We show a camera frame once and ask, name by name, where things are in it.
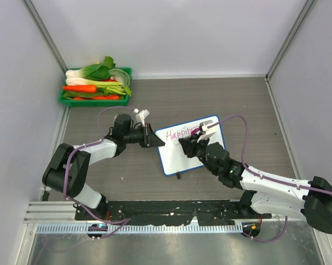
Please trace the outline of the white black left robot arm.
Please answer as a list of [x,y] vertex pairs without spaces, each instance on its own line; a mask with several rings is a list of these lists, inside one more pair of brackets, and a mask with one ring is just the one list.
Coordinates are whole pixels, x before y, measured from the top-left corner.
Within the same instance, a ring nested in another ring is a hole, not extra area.
[[107,200],[86,184],[88,168],[119,156],[127,144],[139,144],[142,148],[165,146],[149,123],[140,120],[134,123],[130,115],[118,114],[103,139],[80,146],[60,144],[43,174],[42,183],[85,206],[94,220],[101,220],[107,216]]

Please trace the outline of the white marker with magenta cap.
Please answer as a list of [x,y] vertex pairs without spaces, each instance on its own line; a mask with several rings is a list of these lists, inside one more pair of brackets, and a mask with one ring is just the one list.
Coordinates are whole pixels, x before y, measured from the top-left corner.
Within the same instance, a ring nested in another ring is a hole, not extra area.
[[200,128],[195,128],[191,131],[189,136],[178,139],[180,144],[186,144],[191,142],[197,142],[199,137],[202,135]]

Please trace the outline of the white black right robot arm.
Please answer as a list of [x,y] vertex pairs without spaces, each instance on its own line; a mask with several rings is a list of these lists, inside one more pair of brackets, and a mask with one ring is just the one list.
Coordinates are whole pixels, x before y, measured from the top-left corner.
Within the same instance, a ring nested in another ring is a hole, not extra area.
[[332,185],[326,179],[269,174],[230,158],[220,143],[211,144],[194,135],[178,142],[187,158],[197,158],[223,185],[243,190],[238,205],[241,216],[283,215],[332,234]]

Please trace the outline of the blue framed whiteboard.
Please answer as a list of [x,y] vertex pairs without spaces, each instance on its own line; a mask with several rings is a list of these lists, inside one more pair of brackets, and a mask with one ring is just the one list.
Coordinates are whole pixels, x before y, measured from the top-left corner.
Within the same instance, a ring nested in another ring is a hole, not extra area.
[[158,150],[162,169],[166,176],[203,166],[198,158],[186,157],[178,140],[190,136],[191,132],[205,121],[216,123],[219,121],[219,117],[217,115],[206,116],[155,131],[156,136],[165,143],[165,146],[159,147]]

